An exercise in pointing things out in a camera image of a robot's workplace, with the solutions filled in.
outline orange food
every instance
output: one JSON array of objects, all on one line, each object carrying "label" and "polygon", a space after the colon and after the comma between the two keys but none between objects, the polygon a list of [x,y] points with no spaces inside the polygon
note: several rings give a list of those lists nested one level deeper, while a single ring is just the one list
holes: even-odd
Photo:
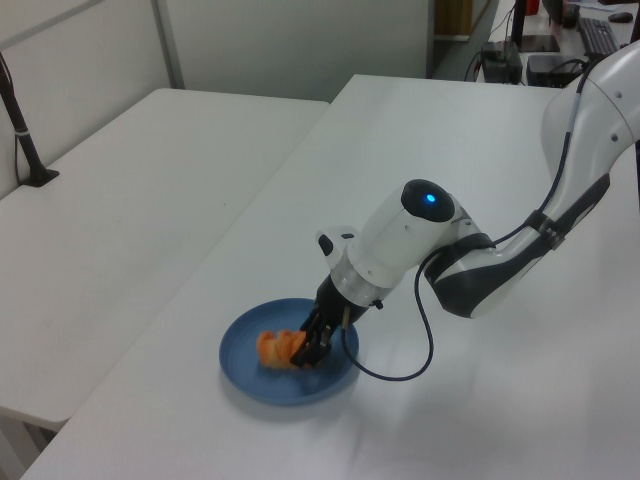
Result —
[{"label": "orange food", "polygon": [[289,359],[300,348],[306,335],[303,331],[280,330],[276,338],[271,331],[262,332],[256,341],[260,363],[269,368],[298,368]]}]

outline desk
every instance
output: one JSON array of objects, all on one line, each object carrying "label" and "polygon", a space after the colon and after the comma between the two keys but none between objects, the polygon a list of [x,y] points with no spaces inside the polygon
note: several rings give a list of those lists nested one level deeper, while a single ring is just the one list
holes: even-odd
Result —
[{"label": "desk", "polygon": [[[491,30],[496,30],[500,22],[505,18],[505,16],[509,13],[509,10],[514,5],[513,0],[500,0],[498,4],[498,9],[496,10],[496,16],[493,20],[493,25]],[[629,4],[629,5],[621,5],[616,12],[631,12],[633,13],[633,18],[635,21],[635,17],[638,14],[638,5]],[[595,18],[598,20],[607,20],[609,15],[614,12],[604,12],[600,10],[593,10],[588,8],[581,8],[580,15],[585,18]],[[511,24],[509,25],[509,34],[511,34]],[[488,41],[489,42],[502,42],[504,41],[505,31],[507,29],[507,22],[502,24],[500,28],[497,28],[495,32],[491,34]],[[631,33],[633,31],[633,22],[631,23],[611,23],[611,30],[615,35],[616,39],[620,43],[628,43],[631,39]],[[567,29],[562,28],[560,25],[555,23],[549,24],[549,15],[547,11],[544,9],[542,2],[540,3],[540,9],[536,15],[530,15],[525,17],[524,26],[522,29],[523,35],[553,35],[558,41],[558,45],[560,46],[560,52],[557,53],[521,53],[520,60],[522,60],[522,81],[527,83],[527,61],[531,55],[568,55],[574,56],[575,58],[580,58],[582,60],[587,60],[587,57],[584,55],[584,44],[582,43],[582,39],[580,38],[580,33],[575,29]],[[480,75],[478,76],[478,81],[483,81],[484,77],[482,76],[482,71],[480,71]]]},{"label": "desk", "polygon": [[[551,184],[538,130],[554,93],[354,77],[24,480],[634,478],[631,149],[603,201],[493,313],[454,317],[423,284],[436,348],[423,377],[360,375],[327,401],[280,408],[236,391],[218,364],[238,315],[315,293],[319,227],[361,228],[408,179],[447,188],[494,238],[518,224]],[[381,373],[426,356],[409,277],[357,324],[360,358]]]},{"label": "desk", "polygon": [[0,414],[58,430],[324,113],[158,90],[0,202]]}]

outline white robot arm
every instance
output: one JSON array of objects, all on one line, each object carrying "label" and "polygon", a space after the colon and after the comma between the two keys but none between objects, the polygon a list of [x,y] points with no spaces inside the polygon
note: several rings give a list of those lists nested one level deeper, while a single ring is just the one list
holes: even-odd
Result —
[{"label": "white robot arm", "polygon": [[600,201],[614,162],[640,140],[640,42],[563,89],[545,111],[541,136],[556,171],[553,186],[541,207],[504,239],[493,242],[453,196],[426,180],[396,190],[362,233],[352,227],[319,232],[330,274],[301,327],[307,341],[291,361],[319,361],[345,311],[354,322],[369,307],[380,308],[404,274],[427,258],[425,276],[445,310],[473,318],[504,298]]}]

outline white wall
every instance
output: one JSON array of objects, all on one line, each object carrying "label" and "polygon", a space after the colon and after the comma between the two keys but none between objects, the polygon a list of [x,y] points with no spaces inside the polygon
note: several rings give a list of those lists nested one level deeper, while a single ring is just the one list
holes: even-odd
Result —
[{"label": "white wall", "polygon": [[159,0],[187,89],[332,101],[355,73],[425,77],[432,0]]},{"label": "white wall", "polygon": [[[3,55],[45,165],[169,86],[151,0],[103,0]],[[28,168],[20,162],[24,178]],[[1,106],[0,198],[15,187],[13,127]]]}]

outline cable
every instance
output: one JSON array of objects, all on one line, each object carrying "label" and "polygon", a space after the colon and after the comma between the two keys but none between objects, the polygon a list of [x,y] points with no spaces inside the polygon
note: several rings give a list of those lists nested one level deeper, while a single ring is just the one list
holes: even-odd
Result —
[{"label": "cable", "polygon": [[504,16],[504,18],[502,19],[502,21],[500,22],[500,24],[498,24],[498,26],[496,28],[494,28],[493,30],[491,30],[491,33],[489,33],[489,37],[491,37],[491,35],[493,35],[493,32],[495,32],[497,29],[499,29],[502,24],[504,23],[504,21],[507,19],[508,16],[510,16],[513,13],[513,9],[516,8],[515,5],[513,7],[511,7],[511,10],[509,10],[507,12],[507,14]]},{"label": "cable", "polygon": [[475,55],[471,58],[471,61],[469,62],[469,66],[467,67],[467,71],[464,74],[464,81],[467,81],[467,77],[469,76],[469,69],[471,68],[471,65],[473,64],[473,61],[476,59],[476,57],[480,55],[480,52],[476,52]]},{"label": "cable", "polygon": [[513,9],[516,8],[515,5],[514,7],[509,10],[509,19],[507,20],[507,28],[504,31],[504,45],[507,45],[507,36],[509,35],[509,22],[511,21],[511,15],[513,14]]},{"label": "cable", "polygon": [[566,62],[562,62],[562,63],[556,65],[555,67],[553,67],[551,70],[549,70],[547,72],[547,75],[549,75],[550,73],[555,72],[559,68],[562,68],[562,67],[564,67],[566,65],[571,65],[572,63],[575,64],[573,66],[573,69],[575,69],[578,65],[580,65],[582,67],[582,70],[584,71],[585,67],[587,66],[587,62],[585,62],[584,60],[580,60],[579,58],[574,58],[574,59],[567,60]]},{"label": "cable", "polygon": [[[587,81],[587,78],[589,77],[589,74],[594,69],[594,67],[600,62],[600,60],[602,59],[598,58],[598,59],[595,59],[592,63],[590,63],[587,69],[582,74],[582,77],[580,78],[580,82],[578,83],[578,88],[576,89],[576,98],[574,99],[571,115],[569,117],[569,127],[564,137],[564,145],[562,147],[562,154],[560,155],[560,163],[558,164],[558,171],[556,172],[556,176],[553,179],[553,183],[551,184],[549,193],[547,193],[547,196],[542,201],[542,204],[540,205],[540,207],[537,209],[538,212],[542,213],[542,211],[547,207],[547,205],[551,201],[551,197],[553,197],[553,194],[556,193],[556,190],[558,189],[558,185],[560,184],[560,177],[562,177],[562,172],[564,171],[564,166],[565,166],[565,163],[567,162],[569,145],[571,144],[571,134],[573,132],[573,126],[575,124],[576,115],[578,113],[578,105],[580,103],[582,89],[584,88],[584,85]],[[511,231],[504,237],[500,237],[498,240],[494,241],[493,243],[497,245],[499,243],[504,242],[505,240],[510,239],[511,237],[519,233],[522,229],[524,229],[524,227],[526,227],[526,224],[523,223],[519,225],[517,228],[515,228],[513,231]]]},{"label": "cable", "polygon": [[429,325],[427,314],[424,311],[424,307],[422,306],[422,300],[420,299],[420,289],[419,289],[420,277],[422,276],[422,272],[424,271],[427,264],[431,261],[431,259],[436,255],[438,255],[445,248],[446,247],[440,247],[435,249],[433,252],[431,252],[427,256],[427,258],[424,259],[424,261],[420,264],[420,267],[418,267],[418,271],[416,272],[416,278],[413,282],[413,291],[416,295],[416,303],[418,304],[418,310],[420,311],[420,316],[422,317],[422,322],[424,323],[424,328],[427,330],[427,337],[429,339],[429,355],[427,356],[427,360],[424,362],[424,365],[422,365],[420,370],[412,373],[411,375],[407,375],[405,377],[388,377],[386,375],[380,375],[379,373],[372,372],[371,370],[363,366],[360,362],[358,362],[353,356],[353,354],[349,351],[349,347],[347,346],[347,340],[346,340],[347,329],[346,329],[346,325],[343,324],[342,331],[340,332],[340,341],[342,342],[342,348],[344,350],[344,353],[347,355],[349,360],[351,360],[351,362],[356,367],[358,367],[367,375],[377,378],[378,380],[385,380],[387,382],[406,382],[407,380],[412,380],[416,377],[419,377],[427,370],[427,368],[429,368],[429,365],[431,364],[431,360],[433,359],[433,333],[431,332],[431,326]]}]

